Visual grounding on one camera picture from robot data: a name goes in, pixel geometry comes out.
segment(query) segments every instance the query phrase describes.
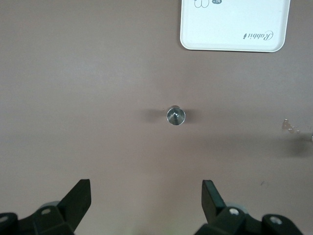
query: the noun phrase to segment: white screw head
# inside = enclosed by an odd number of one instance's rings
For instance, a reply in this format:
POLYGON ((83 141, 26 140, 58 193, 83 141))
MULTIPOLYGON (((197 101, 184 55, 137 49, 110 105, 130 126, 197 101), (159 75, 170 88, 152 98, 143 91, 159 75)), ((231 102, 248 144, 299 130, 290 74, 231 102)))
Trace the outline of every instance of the white screw head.
POLYGON ((283 222, 280 220, 280 218, 277 218, 275 216, 272 216, 271 218, 269 218, 271 220, 271 222, 273 224, 278 224, 278 225, 281 225, 283 222))
POLYGON ((231 214, 233 214, 233 215, 239 215, 239 211, 238 211, 237 209, 235 209, 235 208, 229 209, 229 212, 230 212, 231 214))

